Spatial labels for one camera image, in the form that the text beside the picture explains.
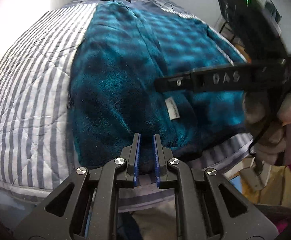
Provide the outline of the right hand beige glove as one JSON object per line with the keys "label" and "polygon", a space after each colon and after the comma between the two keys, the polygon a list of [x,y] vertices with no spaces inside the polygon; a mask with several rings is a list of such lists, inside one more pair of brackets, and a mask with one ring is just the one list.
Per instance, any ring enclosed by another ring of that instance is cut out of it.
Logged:
{"label": "right hand beige glove", "polygon": [[291,164],[291,93],[283,100],[269,127],[261,136],[257,135],[270,119],[270,101],[265,92],[249,93],[243,96],[245,126],[256,142],[252,146],[256,157],[270,165]]}

